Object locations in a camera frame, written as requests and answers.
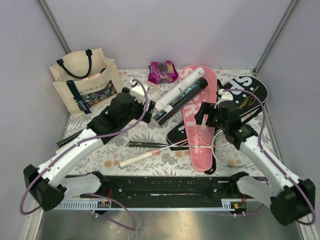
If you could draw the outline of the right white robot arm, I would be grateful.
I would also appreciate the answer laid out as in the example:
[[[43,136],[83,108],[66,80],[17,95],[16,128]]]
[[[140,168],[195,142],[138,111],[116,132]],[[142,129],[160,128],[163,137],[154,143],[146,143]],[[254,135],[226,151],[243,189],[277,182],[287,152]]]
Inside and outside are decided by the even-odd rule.
[[[267,183],[243,174],[228,184],[228,194],[239,198],[245,194],[269,207],[273,217],[283,226],[298,222],[311,226],[316,222],[316,187],[310,179],[301,179],[290,171],[262,143],[262,132],[244,124],[230,89],[219,91],[217,103],[202,102],[194,118],[197,125],[222,130],[226,140],[247,156],[267,178]]]

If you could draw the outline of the white shuttlecock tube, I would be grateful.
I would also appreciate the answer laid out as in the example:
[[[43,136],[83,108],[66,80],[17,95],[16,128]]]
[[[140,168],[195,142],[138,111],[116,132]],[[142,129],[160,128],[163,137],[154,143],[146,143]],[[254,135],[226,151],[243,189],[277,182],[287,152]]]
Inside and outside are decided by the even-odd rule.
[[[175,99],[180,93],[186,90],[190,85],[196,82],[199,78],[205,75],[205,70],[202,67],[197,67],[186,77],[184,77],[179,83],[177,83],[171,90],[164,94],[155,103],[155,108],[160,112],[166,105],[168,105],[173,99]]]

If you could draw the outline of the pink frame badminton racket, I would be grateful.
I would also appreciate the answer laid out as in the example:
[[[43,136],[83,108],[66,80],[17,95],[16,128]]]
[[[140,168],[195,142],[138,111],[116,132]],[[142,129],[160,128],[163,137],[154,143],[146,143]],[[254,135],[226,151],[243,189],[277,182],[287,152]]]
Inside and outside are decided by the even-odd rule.
[[[163,96],[164,92],[158,85],[153,84],[151,82],[148,82],[147,85],[148,85],[148,94],[149,95]]]

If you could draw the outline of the black shuttlecock tube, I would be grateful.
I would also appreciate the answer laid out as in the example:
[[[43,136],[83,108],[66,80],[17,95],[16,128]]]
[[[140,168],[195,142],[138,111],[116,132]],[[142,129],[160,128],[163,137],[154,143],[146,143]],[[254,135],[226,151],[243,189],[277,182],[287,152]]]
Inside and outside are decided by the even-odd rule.
[[[156,127],[163,125],[169,118],[177,113],[186,103],[188,103],[193,97],[195,97],[200,91],[208,86],[208,82],[205,78],[201,77],[193,84],[182,91],[171,102],[165,105],[153,118],[152,123]]]

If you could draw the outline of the pink racket cover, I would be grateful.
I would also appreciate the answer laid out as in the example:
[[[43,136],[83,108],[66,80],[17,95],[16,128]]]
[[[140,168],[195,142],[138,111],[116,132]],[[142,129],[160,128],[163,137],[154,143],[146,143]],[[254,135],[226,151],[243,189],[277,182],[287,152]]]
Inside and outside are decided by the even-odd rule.
[[[186,138],[188,139],[189,155],[192,167],[198,172],[205,172],[212,168],[212,141],[215,135],[213,127],[206,126],[207,116],[203,117],[202,124],[196,124],[195,114],[200,110],[203,102],[216,103],[217,101],[217,77],[215,72],[204,65],[188,65],[180,70],[178,81],[181,82],[195,69],[201,68],[204,72],[208,86],[202,89],[182,108],[182,116]]]

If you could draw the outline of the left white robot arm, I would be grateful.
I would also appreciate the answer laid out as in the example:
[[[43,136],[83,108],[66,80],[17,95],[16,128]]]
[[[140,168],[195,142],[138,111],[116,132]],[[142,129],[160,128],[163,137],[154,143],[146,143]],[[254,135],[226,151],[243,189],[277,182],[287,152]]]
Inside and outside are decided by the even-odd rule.
[[[128,126],[130,121],[149,123],[155,103],[148,101],[148,90],[148,85],[144,83],[123,88],[68,148],[39,166],[26,166],[23,170],[26,190],[20,202],[20,213],[27,215],[24,211],[27,194],[31,194],[46,212],[57,207],[67,195],[72,194],[64,179],[75,165],[112,138],[131,130]]]

